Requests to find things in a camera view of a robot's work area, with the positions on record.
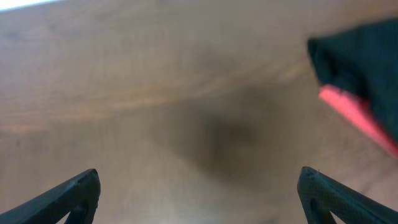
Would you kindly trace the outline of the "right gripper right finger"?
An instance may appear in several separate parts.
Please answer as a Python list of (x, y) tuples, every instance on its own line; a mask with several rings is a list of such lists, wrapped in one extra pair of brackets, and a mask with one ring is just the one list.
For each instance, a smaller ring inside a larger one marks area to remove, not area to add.
[(311, 167), (303, 167), (297, 191), (309, 224), (397, 223), (397, 212), (329, 178)]

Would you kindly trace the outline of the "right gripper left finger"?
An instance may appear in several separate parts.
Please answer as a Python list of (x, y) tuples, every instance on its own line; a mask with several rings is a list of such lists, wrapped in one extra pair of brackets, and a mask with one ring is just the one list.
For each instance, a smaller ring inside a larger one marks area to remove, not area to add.
[(41, 195), (1, 214), (1, 223), (93, 222), (101, 193), (96, 169), (88, 169)]

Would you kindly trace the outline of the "black t-shirt with logo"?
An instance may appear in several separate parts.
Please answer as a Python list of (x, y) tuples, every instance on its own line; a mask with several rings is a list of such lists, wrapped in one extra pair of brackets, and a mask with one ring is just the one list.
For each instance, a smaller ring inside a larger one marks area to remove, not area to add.
[(322, 85), (369, 103), (374, 120), (397, 139), (397, 19), (308, 39), (307, 49)]

